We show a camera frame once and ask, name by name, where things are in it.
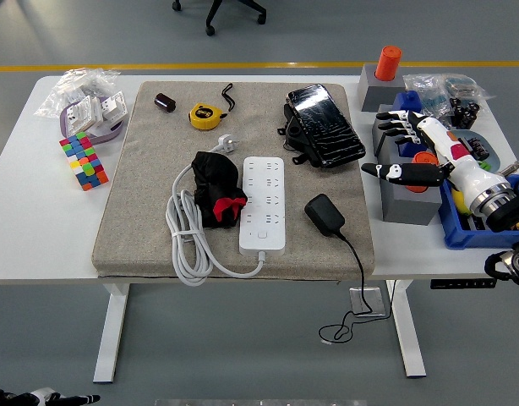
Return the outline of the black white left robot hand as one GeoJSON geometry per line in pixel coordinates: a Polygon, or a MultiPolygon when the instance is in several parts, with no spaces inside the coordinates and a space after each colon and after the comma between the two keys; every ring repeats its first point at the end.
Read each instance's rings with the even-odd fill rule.
{"type": "Polygon", "coordinates": [[[97,394],[64,397],[61,393],[56,392],[50,387],[21,394],[5,392],[0,388],[0,405],[72,406],[93,404],[100,400],[101,397],[97,394]]]}

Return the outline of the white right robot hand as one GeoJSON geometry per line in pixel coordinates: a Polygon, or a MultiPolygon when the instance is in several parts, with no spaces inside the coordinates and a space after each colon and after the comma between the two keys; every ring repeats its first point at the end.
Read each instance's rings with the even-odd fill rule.
{"type": "Polygon", "coordinates": [[[455,135],[437,118],[412,111],[389,111],[376,114],[385,134],[403,134],[420,138],[435,153],[438,164],[364,163],[361,169],[377,178],[405,186],[439,186],[444,180],[463,193],[465,205],[476,211],[491,200],[512,200],[516,194],[504,176],[482,169],[455,135]]]}

